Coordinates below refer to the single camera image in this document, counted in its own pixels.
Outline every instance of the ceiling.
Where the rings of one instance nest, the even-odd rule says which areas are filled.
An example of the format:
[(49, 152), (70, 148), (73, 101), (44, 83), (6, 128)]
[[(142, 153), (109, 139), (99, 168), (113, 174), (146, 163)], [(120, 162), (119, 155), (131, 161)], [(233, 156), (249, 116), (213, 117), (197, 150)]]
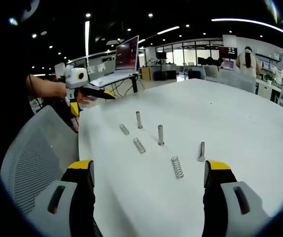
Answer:
[[(265, 22), (283, 29), (283, 1), (275, 0), (279, 10), (278, 24), (265, 0), (40, 0), (34, 15), (25, 21), (25, 34), (31, 43), (32, 73), (45, 73), (62, 61), (85, 55), (85, 21), (90, 20), (89, 54), (115, 49), (107, 45), (117, 38), (127, 40), (135, 35), (147, 39), (140, 46), (162, 45), (180, 40), (220, 38), (223, 34), (266, 41), (283, 48), (283, 33), (261, 25), (243, 22), (212, 22), (213, 18), (242, 18)], [(179, 29), (156, 35), (157, 32)]]

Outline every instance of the white tabletop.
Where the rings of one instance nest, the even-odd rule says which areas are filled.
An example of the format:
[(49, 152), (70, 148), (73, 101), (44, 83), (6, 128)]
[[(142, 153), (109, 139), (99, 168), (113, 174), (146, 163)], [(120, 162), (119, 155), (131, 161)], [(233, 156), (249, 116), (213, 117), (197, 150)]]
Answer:
[[(136, 111), (143, 129), (137, 128)], [(119, 128), (123, 123), (130, 134)], [(157, 145), (163, 125), (165, 146)], [(140, 154), (138, 137), (146, 148)], [(80, 159), (95, 164), (94, 217), (106, 237), (201, 236), (205, 157), (231, 166), (263, 201), (268, 215), (283, 207), (283, 108), (205, 80), (171, 83), (80, 114)], [(176, 179), (171, 157), (184, 177)]]

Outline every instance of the metal bolt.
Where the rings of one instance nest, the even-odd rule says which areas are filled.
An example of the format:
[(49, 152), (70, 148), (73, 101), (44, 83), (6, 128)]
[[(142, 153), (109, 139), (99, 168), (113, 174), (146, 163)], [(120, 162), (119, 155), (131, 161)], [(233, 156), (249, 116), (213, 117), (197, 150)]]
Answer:
[(142, 121), (141, 121), (141, 114), (139, 113), (139, 111), (136, 112), (136, 117), (137, 117), (138, 128), (141, 129), (142, 128)]
[(165, 143), (163, 141), (163, 126), (162, 125), (158, 126), (158, 135), (159, 135), (158, 145), (163, 146)]
[(197, 161), (200, 161), (200, 162), (205, 161), (204, 153), (205, 153), (205, 142), (201, 142), (201, 155), (200, 157), (197, 158)]

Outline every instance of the metal spring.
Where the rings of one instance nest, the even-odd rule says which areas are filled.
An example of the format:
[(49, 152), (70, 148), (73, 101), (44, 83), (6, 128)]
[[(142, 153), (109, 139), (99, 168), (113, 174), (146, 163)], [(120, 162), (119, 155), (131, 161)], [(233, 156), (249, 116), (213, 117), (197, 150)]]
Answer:
[(145, 147), (142, 145), (142, 143), (137, 137), (133, 139), (133, 143), (135, 144), (140, 153), (144, 153), (146, 151)]
[(181, 165), (180, 165), (180, 161), (178, 157), (172, 157), (171, 158), (171, 162), (172, 162), (172, 166), (173, 169), (175, 170), (175, 174), (177, 179), (182, 178), (184, 176)]
[(122, 132), (123, 132), (125, 135), (130, 134), (130, 131), (125, 127), (125, 125), (120, 124), (120, 129), (122, 130)]

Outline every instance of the monitor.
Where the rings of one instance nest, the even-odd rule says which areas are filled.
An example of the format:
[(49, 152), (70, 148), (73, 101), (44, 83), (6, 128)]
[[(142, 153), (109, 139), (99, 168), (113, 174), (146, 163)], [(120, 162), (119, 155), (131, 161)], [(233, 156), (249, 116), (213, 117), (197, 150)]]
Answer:
[(167, 59), (167, 53), (165, 52), (157, 52), (157, 59)]
[(223, 63), (221, 64), (222, 68), (224, 69), (231, 69), (233, 70), (234, 69), (234, 61), (223, 61)]
[(205, 65), (206, 64), (206, 59), (197, 57), (197, 64)]
[(136, 71), (139, 36), (135, 36), (116, 47), (115, 70)]
[(237, 48), (234, 47), (218, 47), (219, 57), (220, 58), (228, 58), (228, 59), (237, 59)]

